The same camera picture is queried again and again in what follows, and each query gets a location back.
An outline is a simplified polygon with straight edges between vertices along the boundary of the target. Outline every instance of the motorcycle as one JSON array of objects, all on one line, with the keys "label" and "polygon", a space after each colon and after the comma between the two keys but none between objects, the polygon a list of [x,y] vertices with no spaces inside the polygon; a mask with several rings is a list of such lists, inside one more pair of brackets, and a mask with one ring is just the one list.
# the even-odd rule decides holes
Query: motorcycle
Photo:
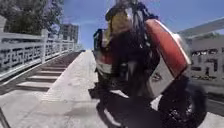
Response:
[{"label": "motorcycle", "polygon": [[130,98],[141,96],[149,102],[162,95],[158,111],[165,128],[197,128],[207,113],[206,97],[202,88],[189,85],[184,76],[191,64],[186,42],[138,1],[115,5],[106,14],[106,20],[126,9],[132,10],[133,30],[138,38],[137,50],[130,56],[137,53],[140,59],[138,56],[121,62],[119,75],[114,77],[115,60],[109,48],[103,46],[106,29],[98,29],[93,51],[98,86],[105,91],[121,90]]}]

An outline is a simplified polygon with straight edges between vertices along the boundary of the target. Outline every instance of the foliage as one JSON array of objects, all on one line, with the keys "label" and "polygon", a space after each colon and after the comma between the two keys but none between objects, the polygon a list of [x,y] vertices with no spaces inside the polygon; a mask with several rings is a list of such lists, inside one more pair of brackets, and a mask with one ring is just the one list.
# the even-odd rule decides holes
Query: foliage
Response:
[{"label": "foliage", "polygon": [[7,19],[5,31],[40,34],[41,29],[56,33],[63,0],[0,0],[0,15]]}]

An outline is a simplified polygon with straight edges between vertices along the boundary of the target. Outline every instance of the white fairing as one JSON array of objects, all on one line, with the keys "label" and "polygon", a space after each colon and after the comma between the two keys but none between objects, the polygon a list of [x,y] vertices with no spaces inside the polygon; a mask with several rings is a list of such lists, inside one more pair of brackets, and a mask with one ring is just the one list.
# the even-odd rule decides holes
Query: white fairing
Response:
[{"label": "white fairing", "polygon": [[105,63],[97,60],[96,67],[100,72],[107,73],[107,74],[111,73],[112,65],[110,65],[110,64],[105,64]]},{"label": "white fairing", "polygon": [[160,63],[148,81],[148,91],[151,93],[152,98],[159,96],[173,80],[173,75],[165,64],[163,58],[160,56]]},{"label": "white fairing", "polygon": [[[189,47],[186,42],[179,36],[179,34],[172,33],[166,26],[164,26],[161,22],[157,21],[176,41],[177,45],[179,46],[182,54],[185,57],[187,64],[191,64],[191,60],[189,58]],[[148,80],[148,91],[150,92],[152,98],[159,96],[174,80],[174,76],[171,74],[169,68],[167,67],[166,63],[164,62],[163,57],[160,55],[160,62],[156,67],[153,74],[150,76]]]}]

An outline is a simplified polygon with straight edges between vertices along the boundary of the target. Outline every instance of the building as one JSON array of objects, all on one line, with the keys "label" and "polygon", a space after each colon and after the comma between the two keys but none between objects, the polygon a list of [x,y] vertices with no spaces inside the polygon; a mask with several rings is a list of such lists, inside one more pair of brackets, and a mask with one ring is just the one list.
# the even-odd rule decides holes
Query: building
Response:
[{"label": "building", "polygon": [[74,43],[78,42],[78,25],[72,25],[72,24],[62,24],[60,26],[59,34],[62,35],[63,40],[72,40],[74,39]]}]

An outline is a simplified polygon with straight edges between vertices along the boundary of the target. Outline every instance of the railing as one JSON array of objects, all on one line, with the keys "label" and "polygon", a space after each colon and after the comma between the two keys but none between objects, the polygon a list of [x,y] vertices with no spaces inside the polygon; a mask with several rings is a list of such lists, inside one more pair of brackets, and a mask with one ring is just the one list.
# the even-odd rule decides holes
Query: railing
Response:
[{"label": "railing", "polygon": [[203,85],[224,87],[224,35],[214,34],[224,28],[224,18],[196,26],[179,34],[186,38],[191,52],[193,64],[187,75],[194,82]]},{"label": "railing", "polygon": [[73,40],[3,32],[5,19],[0,16],[0,81],[58,55],[78,50]]}]

